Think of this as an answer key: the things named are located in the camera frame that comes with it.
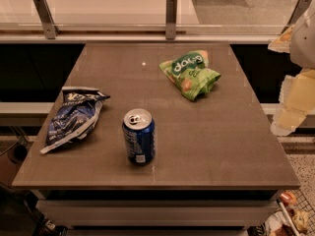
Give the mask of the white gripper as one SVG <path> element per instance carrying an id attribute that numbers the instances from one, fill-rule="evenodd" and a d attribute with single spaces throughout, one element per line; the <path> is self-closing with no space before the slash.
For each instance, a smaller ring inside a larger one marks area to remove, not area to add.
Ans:
<path id="1" fill-rule="evenodd" d="M 293 133 L 315 110 L 315 7 L 309 7 L 294 27 L 272 40 L 268 49 L 290 52 L 291 62 L 304 68 L 295 77 L 285 76 L 282 83 L 271 131 L 283 137 Z"/>

